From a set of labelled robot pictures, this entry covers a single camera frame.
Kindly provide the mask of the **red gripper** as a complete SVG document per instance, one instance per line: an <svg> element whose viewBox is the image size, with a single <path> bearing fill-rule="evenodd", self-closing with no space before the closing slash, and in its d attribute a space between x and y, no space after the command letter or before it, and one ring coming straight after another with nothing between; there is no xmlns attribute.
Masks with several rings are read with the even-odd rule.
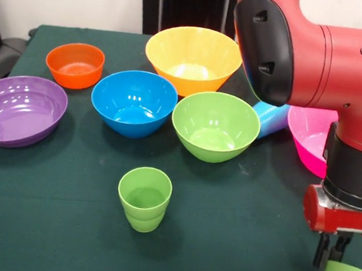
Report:
<svg viewBox="0 0 362 271"><path fill-rule="evenodd" d="M325 269L329 259L341 262L352 236L339 235L330 251L330 237L327 233L352 232L362 234L362 211L345 207L331 200L325 194L324 189L316 184L308 186L303 199L303 210L311 230L321 232L313 257L313 267Z"/></svg>

